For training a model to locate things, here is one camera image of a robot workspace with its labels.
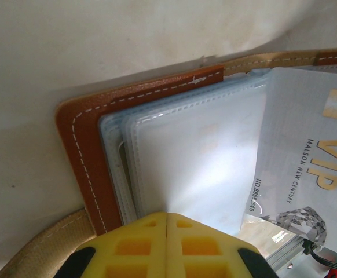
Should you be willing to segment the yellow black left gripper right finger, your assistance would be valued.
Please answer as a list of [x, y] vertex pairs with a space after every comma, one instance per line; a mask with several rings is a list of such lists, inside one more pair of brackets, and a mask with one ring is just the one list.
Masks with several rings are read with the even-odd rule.
[[276, 273], [252, 244], [169, 213], [167, 278], [276, 278]]

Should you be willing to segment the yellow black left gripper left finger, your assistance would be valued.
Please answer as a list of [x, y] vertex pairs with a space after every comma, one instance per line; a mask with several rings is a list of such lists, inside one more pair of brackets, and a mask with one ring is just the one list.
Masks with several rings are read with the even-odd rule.
[[81, 244], [57, 278], [165, 278], [166, 213], [153, 213]]

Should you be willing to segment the brown leather card holder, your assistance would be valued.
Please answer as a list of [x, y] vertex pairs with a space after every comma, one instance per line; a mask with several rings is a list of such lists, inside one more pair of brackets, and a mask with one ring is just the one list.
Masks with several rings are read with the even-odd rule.
[[52, 278], [82, 243], [122, 224], [98, 135], [103, 115], [182, 94], [258, 68], [337, 67], [337, 49], [262, 53], [130, 84], [63, 102], [56, 125], [85, 207], [28, 242], [1, 270], [0, 278]]

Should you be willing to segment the clear plastic card sleeve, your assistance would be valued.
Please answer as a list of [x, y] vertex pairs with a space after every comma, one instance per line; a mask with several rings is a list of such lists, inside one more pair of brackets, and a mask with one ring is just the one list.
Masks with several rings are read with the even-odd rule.
[[275, 68], [246, 213], [337, 253], [337, 73]]

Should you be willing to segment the aluminium mounting rail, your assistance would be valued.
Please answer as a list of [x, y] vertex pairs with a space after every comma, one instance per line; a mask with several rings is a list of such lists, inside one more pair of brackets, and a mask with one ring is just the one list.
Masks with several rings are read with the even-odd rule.
[[303, 252], [304, 241], [294, 236], [266, 259], [279, 278], [309, 278], [316, 274], [313, 260]]

